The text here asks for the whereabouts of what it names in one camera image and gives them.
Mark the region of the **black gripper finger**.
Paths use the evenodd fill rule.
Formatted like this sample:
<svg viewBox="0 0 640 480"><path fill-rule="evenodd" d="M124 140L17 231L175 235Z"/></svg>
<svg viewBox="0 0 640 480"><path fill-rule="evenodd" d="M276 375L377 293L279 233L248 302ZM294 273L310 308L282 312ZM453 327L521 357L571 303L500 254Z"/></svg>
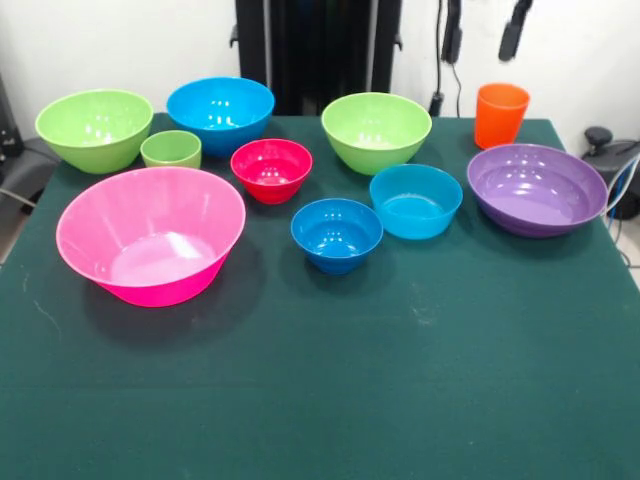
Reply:
<svg viewBox="0 0 640 480"><path fill-rule="evenodd" d="M501 62L509 62L516 56L526 16L533 0L518 0L514 6L511 19L506 23L498 58Z"/></svg>
<svg viewBox="0 0 640 480"><path fill-rule="evenodd" d="M462 39L462 30L460 28L461 11L461 0L447 1L447 18L441 50L441 60L448 64L455 64L459 58Z"/></svg>

